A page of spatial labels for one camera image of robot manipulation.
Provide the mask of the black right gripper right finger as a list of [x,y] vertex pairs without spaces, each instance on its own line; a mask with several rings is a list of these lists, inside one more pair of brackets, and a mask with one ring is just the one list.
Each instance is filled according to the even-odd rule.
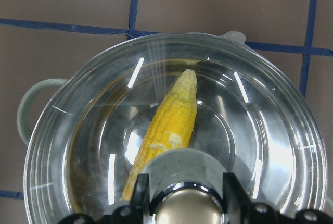
[[236,175],[223,173],[223,208],[229,218],[247,218],[251,204]]

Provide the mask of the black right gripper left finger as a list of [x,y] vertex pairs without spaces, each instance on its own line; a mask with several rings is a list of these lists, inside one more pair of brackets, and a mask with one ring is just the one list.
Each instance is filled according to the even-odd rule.
[[148,173],[141,173],[137,176],[130,206],[141,216],[150,215],[150,181]]

